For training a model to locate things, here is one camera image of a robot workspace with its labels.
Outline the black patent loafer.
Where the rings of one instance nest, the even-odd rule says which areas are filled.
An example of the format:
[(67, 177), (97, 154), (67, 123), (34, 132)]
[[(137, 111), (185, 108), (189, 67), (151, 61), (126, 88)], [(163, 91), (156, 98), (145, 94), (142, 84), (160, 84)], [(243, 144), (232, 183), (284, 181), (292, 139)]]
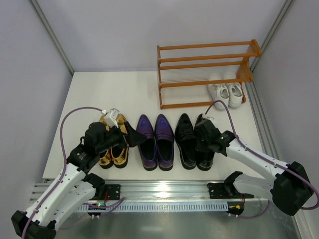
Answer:
[[(203, 120), (203, 117), (202, 117), (202, 114), (200, 114), (197, 117), (195, 125), (200, 123), (202, 120)], [(196, 127), (194, 127), (194, 133), (195, 133), (195, 136), (196, 136), (196, 143), (197, 143), (198, 142), (198, 133), (197, 133)], [(214, 155), (215, 155), (214, 152), (201, 152), (201, 151), (198, 151), (196, 149), (196, 146), (195, 146), (195, 160), (196, 160), (197, 168), (202, 170), (202, 171), (208, 171), (213, 165)]]
[(174, 133), (180, 160), (183, 168), (190, 170), (196, 167), (195, 145), (196, 136), (188, 114), (183, 113), (176, 125)]

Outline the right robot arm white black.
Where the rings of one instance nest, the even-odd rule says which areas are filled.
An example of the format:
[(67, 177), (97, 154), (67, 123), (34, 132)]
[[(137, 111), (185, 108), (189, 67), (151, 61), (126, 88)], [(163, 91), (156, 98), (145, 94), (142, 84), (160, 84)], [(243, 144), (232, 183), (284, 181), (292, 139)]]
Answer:
[(294, 216), (314, 194), (305, 168), (298, 162), (291, 164), (254, 151), (239, 141), (231, 131), (221, 133), (209, 119), (195, 125), (196, 149), (220, 153), (237, 160), (258, 174), (251, 177), (235, 171), (225, 179), (226, 190), (250, 194), (272, 201), (283, 213)]

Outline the white sneaker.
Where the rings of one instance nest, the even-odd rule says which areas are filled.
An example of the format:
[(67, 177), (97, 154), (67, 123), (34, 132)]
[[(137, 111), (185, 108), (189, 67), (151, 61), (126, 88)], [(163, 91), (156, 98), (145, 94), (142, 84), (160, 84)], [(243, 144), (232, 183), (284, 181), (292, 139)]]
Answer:
[(214, 106), (218, 110), (225, 110), (224, 104), (228, 106), (229, 104), (229, 92), (224, 83), (213, 83), (207, 85), (208, 92), (215, 102)]
[(239, 82), (225, 84), (229, 94), (229, 107), (238, 108), (242, 104), (243, 90)]

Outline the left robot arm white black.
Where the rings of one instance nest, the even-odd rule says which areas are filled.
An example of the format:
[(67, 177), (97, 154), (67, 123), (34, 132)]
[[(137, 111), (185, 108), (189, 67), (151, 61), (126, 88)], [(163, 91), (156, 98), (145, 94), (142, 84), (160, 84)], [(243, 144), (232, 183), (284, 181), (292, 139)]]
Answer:
[(116, 126), (107, 130), (101, 122), (89, 125), (81, 143), (71, 151), (63, 169), (47, 190), (26, 211), (13, 214), (11, 221), (18, 236), (52, 239), (82, 204), (102, 194), (100, 188), (104, 179), (90, 173), (100, 155), (115, 146), (135, 147), (147, 139), (128, 122), (124, 126), (126, 132)]

